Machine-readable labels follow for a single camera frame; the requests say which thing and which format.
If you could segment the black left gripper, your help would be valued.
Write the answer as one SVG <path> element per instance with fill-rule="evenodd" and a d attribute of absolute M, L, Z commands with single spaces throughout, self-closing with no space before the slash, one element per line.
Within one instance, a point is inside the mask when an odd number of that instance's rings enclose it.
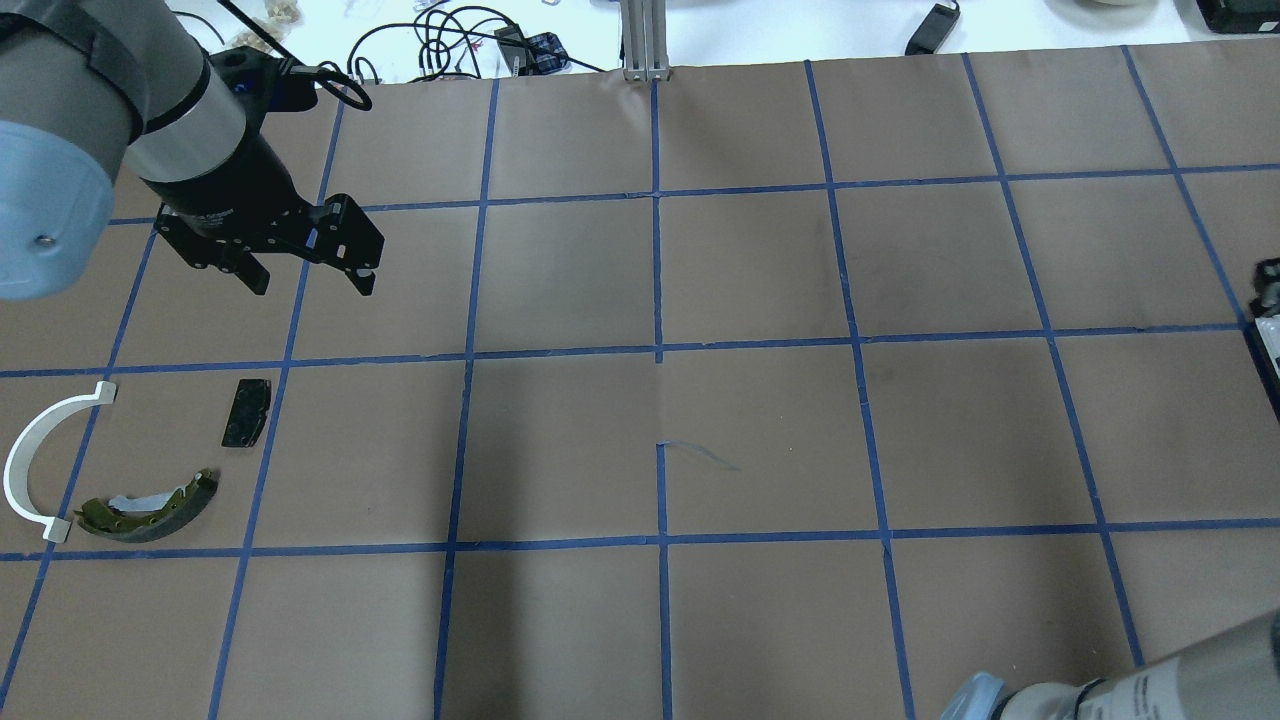
<path fill-rule="evenodd" d="M 348 195 L 303 200 L 273 150 L 237 150 L 192 179 L 157 182 L 164 206 L 156 232 L 195 269 L 216 269 L 264 296 L 270 272 L 261 254 L 289 254 L 346 273 L 357 293 L 372 295 L 385 243 Z"/>

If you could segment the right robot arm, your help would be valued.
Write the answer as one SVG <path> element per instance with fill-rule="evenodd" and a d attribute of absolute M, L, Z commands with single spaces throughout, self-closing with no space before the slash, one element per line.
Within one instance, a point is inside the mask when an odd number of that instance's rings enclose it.
<path fill-rule="evenodd" d="M 973 675 L 943 719 L 1276 719 L 1279 615 L 1270 611 L 1155 664 L 1084 685 L 1055 682 L 1007 691 Z"/>

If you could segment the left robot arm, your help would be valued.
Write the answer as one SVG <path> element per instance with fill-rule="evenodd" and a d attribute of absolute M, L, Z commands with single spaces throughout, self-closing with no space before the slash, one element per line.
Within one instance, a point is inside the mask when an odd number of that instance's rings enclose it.
<path fill-rule="evenodd" d="M 288 254 L 369 296 L 381 232 L 348 195 L 303 200 L 261 132 L 271 113 L 314 108 L 320 88 L 372 106 L 330 67 L 207 53 L 163 1 L 5 1 L 3 297 L 47 297 L 84 274 L 122 169 L 157 195 L 154 228 L 188 266 L 262 295 L 260 256 Z"/>

